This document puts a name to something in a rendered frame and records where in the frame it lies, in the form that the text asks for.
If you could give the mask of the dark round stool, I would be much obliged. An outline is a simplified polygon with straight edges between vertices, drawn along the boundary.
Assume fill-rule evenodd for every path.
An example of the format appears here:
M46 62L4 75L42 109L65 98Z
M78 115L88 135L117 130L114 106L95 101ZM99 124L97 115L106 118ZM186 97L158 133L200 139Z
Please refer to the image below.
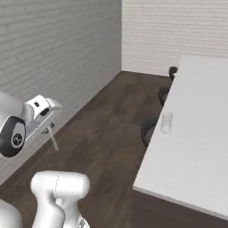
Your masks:
M149 118L146 118L141 124L141 137L142 137L142 143L145 148L149 146L151 137L158 123L158 120L159 120L158 117L149 117Z
M158 91L158 96L159 96L159 101L161 103L161 105L164 105L166 99L167 99L167 95L169 93L171 86L162 86L159 91Z
M169 77L171 78L171 80L175 79L175 73L178 71L177 67L170 67L169 68Z

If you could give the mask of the white dining counter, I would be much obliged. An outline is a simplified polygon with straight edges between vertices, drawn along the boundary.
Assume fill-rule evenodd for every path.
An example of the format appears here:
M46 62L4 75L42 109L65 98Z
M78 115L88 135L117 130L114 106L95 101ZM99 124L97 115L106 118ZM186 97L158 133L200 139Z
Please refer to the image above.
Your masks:
M181 59L134 181L132 228L228 228L228 58Z

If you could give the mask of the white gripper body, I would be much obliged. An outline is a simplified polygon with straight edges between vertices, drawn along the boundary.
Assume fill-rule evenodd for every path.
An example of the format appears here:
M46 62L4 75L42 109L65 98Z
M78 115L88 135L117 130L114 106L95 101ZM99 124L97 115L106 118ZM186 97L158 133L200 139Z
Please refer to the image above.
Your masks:
M26 141L33 142L55 120L63 107L52 98L35 97L27 101L31 108L31 119L26 126Z

